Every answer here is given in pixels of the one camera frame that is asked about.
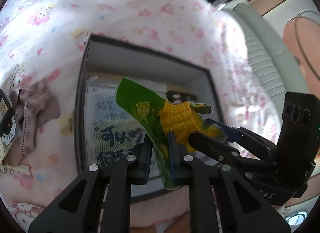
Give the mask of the Shin-chan bead art pack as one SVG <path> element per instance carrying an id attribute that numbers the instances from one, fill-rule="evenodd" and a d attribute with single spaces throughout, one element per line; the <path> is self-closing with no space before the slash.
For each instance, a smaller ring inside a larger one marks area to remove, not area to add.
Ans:
<path id="1" fill-rule="evenodd" d="M 165 84 L 137 80 L 136 83 L 165 98 Z M 147 136 L 144 128 L 116 103 L 120 82 L 93 76 L 86 83 L 85 140 L 88 161 L 99 165 L 114 164 L 126 156 Z M 150 178 L 161 177 L 157 167 L 155 147 L 151 158 Z"/>

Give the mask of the black Smart Devil box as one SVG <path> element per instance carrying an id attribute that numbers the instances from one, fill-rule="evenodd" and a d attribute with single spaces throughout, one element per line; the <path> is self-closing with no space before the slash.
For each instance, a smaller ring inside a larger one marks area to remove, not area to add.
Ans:
<path id="1" fill-rule="evenodd" d="M 182 93 L 178 91 L 167 91 L 166 97 L 171 103 L 196 102 L 197 97 L 192 94 Z"/>

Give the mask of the corn snack bag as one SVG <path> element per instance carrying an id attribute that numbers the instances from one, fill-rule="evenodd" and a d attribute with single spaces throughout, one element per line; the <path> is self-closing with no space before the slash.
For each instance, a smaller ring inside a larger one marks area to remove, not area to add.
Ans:
<path id="1" fill-rule="evenodd" d="M 176 189 L 170 176 L 168 132 L 173 132 L 176 142 L 185 146 L 188 153 L 195 151 L 189 145 L 191 133 L 226 141 L 227 135 L 216 124 L 206 124 L 201 114 L 212 113 L 211 106 L 201 103 L 171 103 L 154 91 L 123 78 L 116 91 L 116 103 L 133 117 L 154 143 L 157 167 L 163 186 Z"/>

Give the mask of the grey green padded headboard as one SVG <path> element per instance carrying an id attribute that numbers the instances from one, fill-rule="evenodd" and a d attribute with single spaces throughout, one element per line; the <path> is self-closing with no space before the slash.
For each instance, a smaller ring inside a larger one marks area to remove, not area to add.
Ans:
<path id="1" fill-rule="evenodd" d="M 296 59 L 273 27 L 247 2 L 233 0 L 223 10 L 244 31 L 249 65 L 281 115 L 287 91 L 309 93 Z"/>

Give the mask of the beige patterned socks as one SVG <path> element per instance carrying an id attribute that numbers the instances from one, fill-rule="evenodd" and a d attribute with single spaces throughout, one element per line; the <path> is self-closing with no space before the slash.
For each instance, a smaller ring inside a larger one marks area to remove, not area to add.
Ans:
<path id="1" fill-rule="evenodd" d="M 60 107 L 46 81 L 17 88 L 10 93 L 10 99 L 21 128 L 19 139 L 8 153 L 8 162 L 16 166 L 35 149 L 37 129 L 60 116 Z"/>

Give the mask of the small black card box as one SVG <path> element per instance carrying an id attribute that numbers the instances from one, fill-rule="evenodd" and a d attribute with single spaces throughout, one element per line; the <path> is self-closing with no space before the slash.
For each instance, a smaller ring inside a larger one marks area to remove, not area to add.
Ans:
<path id="1" fill-rule="evenodd" d="M 21 135 L 21 129 L 7 95 L 1 90 L 1 143 L 8 152 Z"/>

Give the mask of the brown cardboard sheet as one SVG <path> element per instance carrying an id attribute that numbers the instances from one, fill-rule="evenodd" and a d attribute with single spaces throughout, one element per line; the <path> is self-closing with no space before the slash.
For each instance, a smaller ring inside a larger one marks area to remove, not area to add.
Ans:
<path id="1" fill-rule="evenodd" d="M 123 76 L 105 74 L 105 73 L 94 73 L 93 76 L 97 76 L 98 78 L 113 80 L 113 81 L 116 81 L 116 82 L 120 82 L 123 79 Z"/>

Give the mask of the black cardboard storage box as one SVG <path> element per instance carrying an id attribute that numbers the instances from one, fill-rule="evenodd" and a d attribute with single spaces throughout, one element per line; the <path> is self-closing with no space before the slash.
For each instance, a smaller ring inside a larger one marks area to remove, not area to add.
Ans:
<path id="1" fill-rule="evenodd" d="M 168 132 L 184 145 L 186 130 L 208 132 L 205 119 L 223 122 L 207 69 L 168 54 L 90 35 L 81 64 L 74 116 L 78 172 L 90 164 L 115 164 L 150 145 L 144 183 L 133 186 L 134 203 L 174 190 Z"/>

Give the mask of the pink cartoon print blanket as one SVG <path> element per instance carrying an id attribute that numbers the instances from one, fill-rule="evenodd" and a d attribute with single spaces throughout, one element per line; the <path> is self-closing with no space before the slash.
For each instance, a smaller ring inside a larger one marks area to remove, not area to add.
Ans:
<path id="1" fill-rule="evenodd" d="M 1 174 L 1 197 L 22 231 L 77 176 L 74 101 L 89 36 L 161 51 L 210 70 L 229 126 L 277 142 L 280 120 L 249 66 L 244 32 L 205 0 L 7 0 L 1 10 L 1 87 L 45 81 L 60 116 L 31 134 Z"/>

